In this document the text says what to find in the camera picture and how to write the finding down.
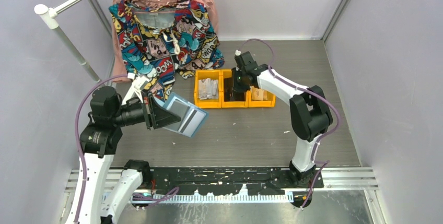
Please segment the grey credit card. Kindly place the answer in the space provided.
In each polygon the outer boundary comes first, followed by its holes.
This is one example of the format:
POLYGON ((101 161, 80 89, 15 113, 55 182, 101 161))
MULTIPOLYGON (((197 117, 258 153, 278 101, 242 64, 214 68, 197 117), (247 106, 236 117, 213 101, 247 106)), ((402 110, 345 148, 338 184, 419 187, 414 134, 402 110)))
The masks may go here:
POLYGON ((168 106, 168 110, 177 116, 184 118, 188 110, 190 109, 190 106, 181 100, 174 99, 168 106))

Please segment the white magnetic stripe card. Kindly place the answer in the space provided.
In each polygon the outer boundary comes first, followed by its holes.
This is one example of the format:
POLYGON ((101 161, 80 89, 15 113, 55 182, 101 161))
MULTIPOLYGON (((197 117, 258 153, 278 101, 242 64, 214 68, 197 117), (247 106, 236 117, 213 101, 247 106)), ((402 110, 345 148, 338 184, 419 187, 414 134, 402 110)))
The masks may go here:
POLYGON ((206 112, 192 109, 181 124, 179 133, 187 137, 193 137, 199 130, 199 127, 203 124, 206 116, 206 112))

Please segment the yellow three-compartment bin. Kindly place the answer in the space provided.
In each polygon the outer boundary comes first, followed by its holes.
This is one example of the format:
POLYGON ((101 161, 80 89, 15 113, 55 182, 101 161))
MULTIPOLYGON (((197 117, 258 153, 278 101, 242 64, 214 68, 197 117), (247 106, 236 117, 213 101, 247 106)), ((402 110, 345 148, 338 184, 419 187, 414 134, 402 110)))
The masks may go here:
POLYGON ((276 97, 270 92, 262 93, 263 99, 256 100, 251 91, 235 92, 233 88, 233 74, 230 69, 198 70, 195 77, 194 103, 202 109, 221 108, 273 108, 276 97), (199 98, 199 85, 205 79, 216 80, 217 95, 215 99, 199 98))

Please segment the blue leather card holder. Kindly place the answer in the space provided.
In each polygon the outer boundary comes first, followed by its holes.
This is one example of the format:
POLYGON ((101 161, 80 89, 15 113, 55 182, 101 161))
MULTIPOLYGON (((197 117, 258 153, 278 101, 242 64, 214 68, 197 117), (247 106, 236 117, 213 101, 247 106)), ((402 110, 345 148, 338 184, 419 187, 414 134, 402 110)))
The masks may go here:
POLYGON ((158 98, 155 98, 155 101, 161 107, 176 114, 181 119, 177 123, 165 126, 164 129, 189 138, 196 135, 208 117, 208 113, 206 111, 197 107, 184 97, 179 96, 175 92, 171 93, 165 102, 158 98))

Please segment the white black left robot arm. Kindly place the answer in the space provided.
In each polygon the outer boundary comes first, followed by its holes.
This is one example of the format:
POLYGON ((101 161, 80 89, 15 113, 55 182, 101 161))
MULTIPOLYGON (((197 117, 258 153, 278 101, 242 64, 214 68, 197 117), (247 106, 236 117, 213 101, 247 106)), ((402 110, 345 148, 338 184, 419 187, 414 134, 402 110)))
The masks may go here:
POLYGON ((122 128, 144 123, 153 130, 178 123, 181 118, 160 106, 151 94, 128 99, 125 105, 111 86, 95 88, 90 95, 89 123, 76 134, 80 172, 66 223, 117 223, 134 192, 154 183, 149 163, 130 159, 117 185, 103 198, 110 165, 123 136, 122 128))

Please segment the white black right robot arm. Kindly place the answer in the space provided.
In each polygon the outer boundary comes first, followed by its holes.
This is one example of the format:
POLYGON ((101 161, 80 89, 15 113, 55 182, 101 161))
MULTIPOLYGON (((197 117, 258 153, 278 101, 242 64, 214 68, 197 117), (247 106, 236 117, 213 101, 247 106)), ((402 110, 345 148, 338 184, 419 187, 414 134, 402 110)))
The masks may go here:
POLYGON ((300 85, 266 64, 258 65, 250 52, 237 50, 235 61, 236 67, 232 69, 234 91, 260 88, 289 106, 290 122, 297 142, 288 175, 293 186, 304 187, 316 168, 314 156, 319 140, 333 123, 322 89, 319 86, 300 85))

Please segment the black cards stack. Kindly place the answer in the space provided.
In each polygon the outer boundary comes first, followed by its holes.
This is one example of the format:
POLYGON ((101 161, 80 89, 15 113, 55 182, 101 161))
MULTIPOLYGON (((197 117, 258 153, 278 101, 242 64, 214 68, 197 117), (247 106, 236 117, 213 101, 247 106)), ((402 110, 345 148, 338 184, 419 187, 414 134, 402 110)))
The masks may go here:
POLYGON ((238 92, 237 83, 233 77, 224 78, 224 101, 225 102, 244 102, 246 101, 246 93, 238 92))

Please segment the orange cards stack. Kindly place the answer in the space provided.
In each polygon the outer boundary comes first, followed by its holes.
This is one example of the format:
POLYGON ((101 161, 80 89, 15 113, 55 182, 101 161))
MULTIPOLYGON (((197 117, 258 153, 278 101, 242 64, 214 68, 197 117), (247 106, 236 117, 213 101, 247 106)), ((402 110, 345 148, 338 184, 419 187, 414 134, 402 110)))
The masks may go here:
POLYGON ((267 92, 264 89, 256 88, 252 86, 250 88, 251 92, 251 100, 253 101, 266 101, 267 100, 267 92))

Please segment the silver cards stack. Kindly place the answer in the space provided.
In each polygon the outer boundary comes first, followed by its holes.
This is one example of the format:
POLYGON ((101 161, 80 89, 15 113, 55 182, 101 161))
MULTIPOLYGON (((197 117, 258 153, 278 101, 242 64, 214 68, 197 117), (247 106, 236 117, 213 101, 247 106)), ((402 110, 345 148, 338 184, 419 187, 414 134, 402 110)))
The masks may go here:
POLYGON ((219 81, 217 79, 200 79, 198 80, 197 97, 200 100, 218 99, 219 98, 219 81))

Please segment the colourful comic print shorts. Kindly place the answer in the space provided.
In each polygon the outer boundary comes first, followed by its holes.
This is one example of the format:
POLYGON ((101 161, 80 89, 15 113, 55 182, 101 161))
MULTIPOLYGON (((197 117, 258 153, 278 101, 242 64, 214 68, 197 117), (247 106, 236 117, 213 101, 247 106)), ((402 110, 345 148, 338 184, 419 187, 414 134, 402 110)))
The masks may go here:
POLYGON ((174 5, 144 7, 121 0, 109 7, 118 23, 118 41, 127 73, 145 75, 144 90, 161 101, 172 92, 179 74, 223 67, 220 41, 203 3, 177 0, 174 5))

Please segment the white metal clothes rack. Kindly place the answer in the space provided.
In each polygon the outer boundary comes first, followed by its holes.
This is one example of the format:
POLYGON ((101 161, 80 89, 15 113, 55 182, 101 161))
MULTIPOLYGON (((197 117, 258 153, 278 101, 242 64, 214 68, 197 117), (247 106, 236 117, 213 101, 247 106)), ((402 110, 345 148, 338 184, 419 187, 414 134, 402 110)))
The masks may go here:
MULTIPOLYGON (((34 7, 34 12, 37 14, 43 22, 47 25, 49 29, 51 29, 58 38, 62 41, 62 43, 67 47, 69 52, 73 55, 76 61, 80 64, 81 67, 86 71, 86 73, 90 76, 90 78, 96 82, 100 83, 103 80, 99 77, 99 75, 94 71, 94 69, 90 66, 89 62, 84 58, 84 56, 79 52, 78 48, 74 45, 74 43, 70 40, 70 38, 66 35, 66 33, 62 30, 56 18, 61 13, 67 11, 69 8, 78 4, 83 0, 67 0, 62 4, 56 7, 47 7, 44 4, 37 4, 34 7)), ((105 29, 108 32, 111 32, 110 25, 107 23, 106 19, 104 19, 104 12, 102 11, 100 4, 97 0, 89 0, 92 8, 99 16, 100 21, 104 25, 105 29)))

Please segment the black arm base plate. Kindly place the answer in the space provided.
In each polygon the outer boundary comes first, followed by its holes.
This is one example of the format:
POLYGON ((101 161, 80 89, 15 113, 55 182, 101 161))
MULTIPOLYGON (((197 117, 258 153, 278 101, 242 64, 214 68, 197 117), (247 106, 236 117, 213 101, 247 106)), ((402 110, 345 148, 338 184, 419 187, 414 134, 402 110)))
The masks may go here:
POLYGON ((246 188, 247 195, 283 195, 290 189, 309 190, 323 187, 314 167, 298 173, 289 167, 154 167, 149 181, 140 190, 161 194, 178 187, 179 195, 238 195, 246 188))

